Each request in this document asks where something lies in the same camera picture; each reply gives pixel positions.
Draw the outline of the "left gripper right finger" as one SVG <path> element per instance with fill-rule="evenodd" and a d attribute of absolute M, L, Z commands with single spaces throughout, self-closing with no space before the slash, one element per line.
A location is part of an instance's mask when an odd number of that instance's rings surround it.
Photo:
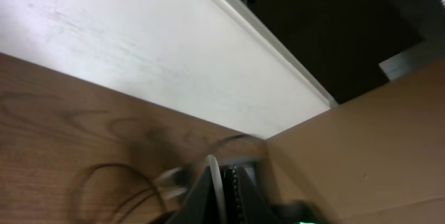
<path fill-rule="evenodd" d="M 280 224 L 259 194 L 245 168 L 239 166 L 224 169 L 224 193 L 229 224 Z"/>

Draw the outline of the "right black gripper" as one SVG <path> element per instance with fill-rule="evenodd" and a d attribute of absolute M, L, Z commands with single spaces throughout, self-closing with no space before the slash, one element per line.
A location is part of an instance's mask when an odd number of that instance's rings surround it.
<path fill-rule="evenodd" d="M 331 222 L 310 201 L 294 200 L 271 206 L 274 214 L 285 224 L 330 224 Z"/>

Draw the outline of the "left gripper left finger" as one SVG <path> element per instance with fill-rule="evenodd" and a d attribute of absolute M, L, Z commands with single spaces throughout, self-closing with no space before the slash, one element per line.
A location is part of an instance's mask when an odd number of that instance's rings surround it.
<path fill-rule="evenodd" d="M 206 168 L 167 224 L 218 224 L 218 207 L 210 168 Z"/>

